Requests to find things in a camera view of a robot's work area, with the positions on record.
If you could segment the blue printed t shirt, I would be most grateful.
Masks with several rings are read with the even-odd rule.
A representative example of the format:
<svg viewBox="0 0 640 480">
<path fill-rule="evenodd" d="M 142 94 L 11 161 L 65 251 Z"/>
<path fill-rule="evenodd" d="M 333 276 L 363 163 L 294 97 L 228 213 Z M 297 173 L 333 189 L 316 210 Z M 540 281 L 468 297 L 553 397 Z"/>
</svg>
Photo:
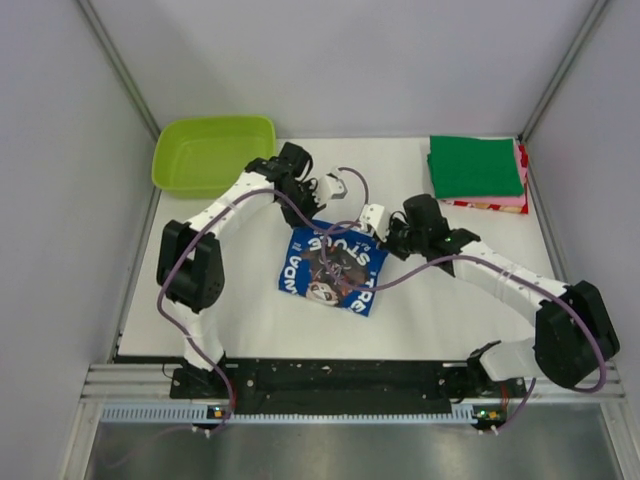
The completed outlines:
<svg viewBox="0 0 640 480">
<path fill-rule="evenodd" d="M 292 230 L 279 290 L 324 306 L 367 317 L 372 309 L 378 277 L 388 253 L 371 237 L 356 231 L 326 239 L 321 232 L 328 222 L 316 221 L 316 229 Z"/>
</svg>

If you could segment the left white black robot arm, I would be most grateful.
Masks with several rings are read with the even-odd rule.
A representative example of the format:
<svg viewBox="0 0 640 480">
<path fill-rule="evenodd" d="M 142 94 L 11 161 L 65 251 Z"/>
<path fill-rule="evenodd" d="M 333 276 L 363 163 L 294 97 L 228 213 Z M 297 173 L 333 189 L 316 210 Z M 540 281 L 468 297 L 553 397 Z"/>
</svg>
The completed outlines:
<svg viewBox="0 0 640 480">
<path fill-rule="evenodd" d="M 305 177 L 313 160 L 304 148 L 287 142 L 269 159 L 257 158 L 212 204 L 186 221 L 169 221 L 162 231 L 156 281 L 156 308 L 184 338 L 184 358 L 196 367 L 192 384 L 205 396 L 226 387 L 227 374 L 216 366 L 224 347 L 215 333 L 203 333 L 201 321 L 225 284 L 222 247 L 258 211 L 277 202 L 285 221 L 301 226 L 341 198 L 346 187 L 336 173 Z"/>
</svg>

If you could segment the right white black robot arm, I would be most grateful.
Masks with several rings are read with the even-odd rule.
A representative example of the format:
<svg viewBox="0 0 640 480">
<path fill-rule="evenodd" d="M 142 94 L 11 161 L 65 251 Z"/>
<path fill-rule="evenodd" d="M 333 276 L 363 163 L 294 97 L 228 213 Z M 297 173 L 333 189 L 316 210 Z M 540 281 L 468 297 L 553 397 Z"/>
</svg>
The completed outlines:
<svg viewBox="0 0 640 480">
<path fill-rule="evenodd" d="M 544 376 L 554 384 L 583 391 L 582 381 L 596 372 L 606 380 L 606 363 L 620 342 L 599 289 L 547 278 L 512 262 L 481 238 L 450 227 L 437 200 L 416 195 L 399 214 L 380 205 L 361 214 L 379 247 L 404 260 L 420 255 L 451 277 L 466 281 L 501 301 L 529 322 L 532 337 L 495 340 L 468 357 L 466 380 L 476 394 L 487 396 L 503 381 Z"/>
</svg>

